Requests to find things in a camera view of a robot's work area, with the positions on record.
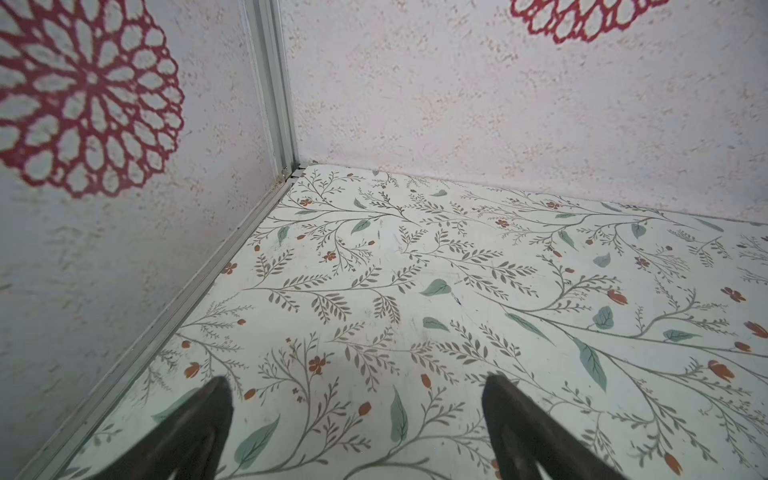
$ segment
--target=red mandala decal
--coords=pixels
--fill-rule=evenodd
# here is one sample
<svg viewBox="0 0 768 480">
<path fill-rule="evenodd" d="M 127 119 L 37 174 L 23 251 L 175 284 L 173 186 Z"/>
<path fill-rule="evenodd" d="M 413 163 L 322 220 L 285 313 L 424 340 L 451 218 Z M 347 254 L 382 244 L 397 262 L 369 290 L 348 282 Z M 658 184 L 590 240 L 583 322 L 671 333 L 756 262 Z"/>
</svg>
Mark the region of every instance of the red mandala decal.
<svg viewBox="0 0 768 480">
<path fill-rule="evenodd" d="M 0 0 L 0 157 L 73 197 L 142 187 L 177 149 L 178 64 L 144 0 Z"/>
<path fill-rule="evenodd" d="M 510 12 L 522 18 L 533 35 L 593 41 L 614 28 L 624 30 L 650 7 L 669 0 L 512 0 Z"/>
</svg>

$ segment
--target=floral patterned floor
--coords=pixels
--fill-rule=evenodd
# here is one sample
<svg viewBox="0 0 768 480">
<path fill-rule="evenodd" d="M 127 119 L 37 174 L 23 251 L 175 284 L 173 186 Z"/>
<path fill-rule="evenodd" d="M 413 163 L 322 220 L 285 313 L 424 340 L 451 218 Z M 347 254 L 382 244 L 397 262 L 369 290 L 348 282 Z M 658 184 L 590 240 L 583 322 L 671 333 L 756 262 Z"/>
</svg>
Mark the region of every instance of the floral patterned floor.
<svg viewBox="0 0 768 480">
<path fill-rule="evenodd" d="M 768 227 L 314 166 L 67 468 L 211 376 L 217 478 L 494 478 L 512 379 L 629 478 L 768 476 Z"/>
</svg>

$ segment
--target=orange bud print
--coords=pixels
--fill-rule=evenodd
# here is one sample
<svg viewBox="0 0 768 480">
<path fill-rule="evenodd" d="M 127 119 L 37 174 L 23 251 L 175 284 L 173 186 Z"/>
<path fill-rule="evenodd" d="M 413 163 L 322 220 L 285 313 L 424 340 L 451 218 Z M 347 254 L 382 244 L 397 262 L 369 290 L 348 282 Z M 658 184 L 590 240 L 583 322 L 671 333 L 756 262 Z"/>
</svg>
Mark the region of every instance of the orange bud print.
<svg viewBox="0 0 768 480">
<path fill-rule="evenodd" d="M 678 476 L 683 473 L 683 467 L 680 466 L 680 463 L 677 462 L 677 458 L 674 458 L 672 454 L 665 453 L 664 461 L 667 463 L 667 466 L 670 468 L 670 470 L 677 473 Z"/>
<path fill-rule="evenodd" d="M 761 339 L 768 339 L 768 332 L 766 332 L 766 330 L 762 326 L 758 325 L 757 323 L 746 322 L 744 323 L 744 326 L 752 330 L 753 335 L 757 335 Z"/>
<path fill-rule="evenodd" d="M 616 290 L 608 290 L 608 298 L 618 303 L 619 305 L 627 305 L 627 297 L 621 295 Z"/>
<path fill-rule="evenodd" d="M 731 372 L 728 369 L 728 367 L 718 362 L 717 360 L 710 360 L 707 366 L 710 367 L 710 370 L 712 370 L 712 373 L 719 376 L 721 379 L 725 380 L 728 383 L 730 383 L 730 379 L 736 377 L 733 374 L 733 372 Z"/>
<path fill-rule="evenodd" d="M 200 363 L 192 362 L 190 363 L 190 366 L 187 367 L 186 370 L 184 370 L 184 376 L 186 376 L 188 379 L 191 379 L 197 373 L 200 371 Z"/>
<path fill-rule="evenodd" d="M 357 413 L 361 417 L 368 415 L 368 412 L 370 411 L 371 411 L 371 402 L 365 402 L 360 406 L 360 408 L 357 409 Z"/>
</svg>

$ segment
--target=orange flower print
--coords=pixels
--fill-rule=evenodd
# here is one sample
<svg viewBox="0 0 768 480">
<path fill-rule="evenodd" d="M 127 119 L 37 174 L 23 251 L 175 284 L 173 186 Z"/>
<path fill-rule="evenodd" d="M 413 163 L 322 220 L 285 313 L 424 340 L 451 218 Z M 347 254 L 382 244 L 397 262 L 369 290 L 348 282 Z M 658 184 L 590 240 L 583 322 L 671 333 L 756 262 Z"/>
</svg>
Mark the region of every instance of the orange flower print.
<svg viewBox="0 0 768 480">
<path fill-rule="evenodd" d="M 712 370 L 712 373 L 719 376 L 721 379 L 725 380 L 728 383 L 730 383 L 730 379 L 736 377 L 733 374 L 733 372 L 731 372 L 728 369 L 728 367 L 718 362 L 717 360 L 710 360 L 707 366 L 710 367 L 710 370 Z"/>
<path fill-rule="evenodd" d="M 236 268 L 237 268 L 237 263 L 227 262 L 227 266 L 221 270 L 221 273 L 222 275 L 225 273 L 227 275 L 231 275 Z"/>
<path fill-rule="evenodd" d="M 757 335 L 761 339 L 768 339 L 768 332 L 759 324 L 755 322 L 745 322 L 744 326 L 752 330 L 753 335 Z"/>
<path fill-rule="evenodd" d="M 314 372 L 316 375 L 323 373 L 323 367 L 326 365 L 326 356 L 323 355 L 322 359 L 319 356 L 310 360 L 310 372 Z"/>
<path fill-rule="evenodd" d="M 360 408 L 357 409 L 357 414 L 362 416 L 368 415 L 368 412 L 371 411 L 371 402 L 365 402 L 363 403 Z"/>
<path fill-rule="evenodd" d="M 491 467 L 495 470 L 494 473 L 496 474 L 496 478 L 499 480 L 502 480 L 502 473 L 498 470 L 498 460 L 495 458 L 491 460 Z"/>
<path fill-rule="evenodd" d="M 648 268 L 650 266 L 648 260 L 645 260 L 643 257 L 635 257 L 634 259 L 636 260 L 635 263 L 640 265 L 641 269 Z"/>
<path fill-rule="evenodd" d="M 627 305 L 627 297 L 621 295 L 616 290 L 608 290 L 608 298 L 618 303 L 619 305 Z"/>
<path fill-rule="evenodd" d="M 739 302 L 739 303 L 746 302 L 746 298 L 744 298 L 741 295 L 741 292 L 739 292 L 737 290 L 733 290 L 733 289 L 731 289 L 728 286 L 725 287 L 725 288 L 721 288 L 720 291 L 725 293 L 726 295 L 730 296 L 730 299 L 735 301 L 735 302 Z"/>
<path fill-rule="evenodd" d="M 683 467 L 680 466 L 677 458 L 674 458 L 671 453 L 664 454 L 664 461 L 667 463 L 670 470 L 677 473 L 678 476 L 683 473 Z"/>
<path fill-rule="evenodd" d="M 197 362 L 191 362 L 190 366 L 187 367 L 187 369 L 184 370 L 184 376 L 186 376 L 188 379 L 191 379 L 197 373 L 200 371 L 200 363 Z"/>
</svg>

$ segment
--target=green leaf print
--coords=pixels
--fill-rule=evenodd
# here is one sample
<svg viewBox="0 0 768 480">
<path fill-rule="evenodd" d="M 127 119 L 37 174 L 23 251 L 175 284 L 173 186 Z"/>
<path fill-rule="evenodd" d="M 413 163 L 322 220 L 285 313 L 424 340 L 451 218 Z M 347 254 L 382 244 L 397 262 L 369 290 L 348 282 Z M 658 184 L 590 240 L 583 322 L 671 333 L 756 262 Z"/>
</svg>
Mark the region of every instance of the green leaf print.
<svg viewBox="0 0 768 480">
<path fill-rule="evenodd" d="M 707 225 L 709 228 L 713 228 L 713 229 L 717 230 L 718 232 L 724 232 L 725 231 L 722 228 L 720 228 L 717 225 L 715 225 L 714 223 L 709 223 L 706 220 L 701 220 L 700 218 L 696 218 L 696 220 L 699 220 L 702 224 Z"/>
<path fill-rule="evenodd" d="M 371 223 L 368 220 L 361 220 L 357 222 L 357 225 L 355 225 L 355 227 L 352 228 L 352 231 L 350 233 L 355 233 L 355 232 L 359 232 L 360 230 L 365 230 L 370 226 L 371 226 Z"/>
<path fill-rule="evenodd" d="M 425 316 L 424 320 L 422 320 L 422 325 L 426 329 L 440 329 L 445 330 L 446 332 L 449 332 L 448 327 L 445 326 L 440 320 L 433 319 L 430 316 Z"/>
<path fill-rule="evenodd" d="M 594 260 L 592 261 L 594 262 L 595 265 L 599 266 L 600 268 L 605 268 L 611 262 L 611 254 L 606 253 L 602 257 L 595 257 Z"/>
<path fill-rule="evenodd" d="M 266 444 L 269 443 L 279 421 L 280 417 L 277 417 L 277 420 L 274 422 L 248 435 L 248 438 L 237 446 L 235 462 L 240 464 L 240 468 L 248 468 L 253 464 L 253 461 L 256 460 L 266 447 Z"/>
<path fill-rule="evenodd" d="M 451 293 L 451 287 L 440 278 L 433 280 L 427 289 L 421 292 L 423 296 L 442 295 L 443 293 Z"/>
<path fill-rule="evenodd" d="M 645 227 L 643 227 L 639 223 L 633 223 L 632 234 L 634 235 L 635 238 L 642 237 L 643 235 L 645 235 Z"/>
<path fill-rule="evenodd" d="M 288 229 L 289 228 L 290 227 L 288 227 L 286 225 L 285 227 L 283 227 L 283 228 L 281 228 L 280 230 L 277 231 L 277 243 L 279 245 L 282 245 L 283 244 L 283 240 L 285 240 L 288 237 Z"/>
<path fill-rule="evenodd" d="M 574 250 L 578 250 L 578 248 L 574 247 L 574 241 L 571 240 L 571 236 L 568 235 L 568 232 L 566 232 L 565 230 L 560 230 L 558 232 L 558 237 L 560 237 L 561 240 L 563 240 L 565 243 L 573 247 Z"/>
<path fill-rule="evenodd" d="M 664 332 L 664 338 L 675 343 L 681 342 L 683 340 L 692 339 L 695 336 L 701 336 L 701 335 L 697 335 L 695 333 L 683 332 L 681 330 L 674 330 L 674 329 L 667 330 L 666 332 Z"/>
<path fill-rule="evenodd" d="M 609 210 L 613 210 L 614 212 L 621 212 L 621 210 L 617 209 L 616 207 L 612 207 L 611 205 L 608 205 L 605 202 L 600 202 L 600 205 L 602 205 L 603 207 Z"/>
<path fill-rule="evenodd" d="M 547 340 L 549 343 L 552 343 L 552 341 L 549 338 L 547 338 L 547 336 L 544 333 L 542 333 L 541 330 L 539 330 L 538 327 L 536 325 L 534 325 L 533 323 L 527 321 L 526 319 L 524 319 L 521 316 L 515 315 L 514 313 L 507 313 L 506 315 L 507 315 L 508 318 L 511 318 L 515 322 L 519 323 L 520 326 L 522 326 L 527 331 L 533 332 L 536 335 L 540 336 L 541 338 Z"/>
<path fill-rule="evenodd" d="M 609 306 L 604 306 L 598 310 L 598 314 L 592 317 L 592 321 L 598 326 L 598 329 L 607 330 L 614 326 L 614 312 Z"/>
<path fill-rule="evenodd" d="M 392 434 L 389 436 L 393 442 L 401 443 L 408 436 L 408 414 L 402 407 L 400 394 L 395 389 L 395 399 L 389 407 L 389 416 L 392 418 Z"/>
<path fill-rule="evenodd" d="M 592 347 L 582 342 L 575 336 L 571 338 L 581 353 L 579 359 L 581 360 L 581 364 L 584 366 L 584 369 L 587 370 L 589 376 L 592 377 L 592 379 L 600 386 L 600 388 L 605 391 L 608 378 L 605 376 L 603 366 L 600 364 L 600 357 L 598 357 L 598 353 L 595 352 Z"/>
<path fill-rule="evenodd" d="M 171 403 L 167 409 L 163 410 L 160 413 L 156 413 L 152 415 L 152 419 L 157 423 L 160 423 L 163 420 L 167 419 L 170 416 L 170 414 L 175 412 L 176 409 L 179 408 L 184 402 L 192 398 L 192 395 L 194 395 L 197 390 L 199 390 L 199 388 L 195 388 L 190 390 L 187 393 L 184 393 L 182 396 L 179 397 L 179 399 L 176 402 Z"/>
</svg>

